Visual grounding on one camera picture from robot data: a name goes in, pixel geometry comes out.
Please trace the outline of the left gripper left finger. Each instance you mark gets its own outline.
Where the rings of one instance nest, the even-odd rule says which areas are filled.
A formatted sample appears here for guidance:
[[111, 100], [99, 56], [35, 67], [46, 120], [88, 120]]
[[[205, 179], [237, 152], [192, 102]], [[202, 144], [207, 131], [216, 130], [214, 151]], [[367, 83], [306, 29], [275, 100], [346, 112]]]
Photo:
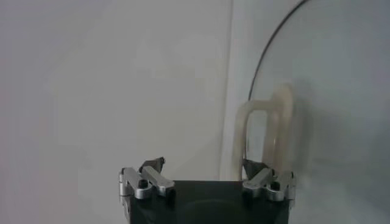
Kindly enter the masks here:
[[134, 196], [138, 200], [151, 198], [155, 189], [157, 195], [169, 197], [175, 190], [175, 182], [165, 178], [161, 172], [165, 158], [159, 157], [145, 161], [141, 167], [124, 167], [119, 172], [119, 196]]

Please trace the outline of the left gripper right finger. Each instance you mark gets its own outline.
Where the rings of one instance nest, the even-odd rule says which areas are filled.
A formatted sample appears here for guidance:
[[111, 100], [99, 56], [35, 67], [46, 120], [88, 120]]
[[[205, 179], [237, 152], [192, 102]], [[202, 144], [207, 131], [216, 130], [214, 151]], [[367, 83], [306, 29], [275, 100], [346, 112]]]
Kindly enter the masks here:
[[294, 201], [296, 177], [292, 171], [279, 174], [265, 163], [243, 159], [247, 179], [243, 181], [243, 195], [260, 198], [263, 194], [269, 201]]

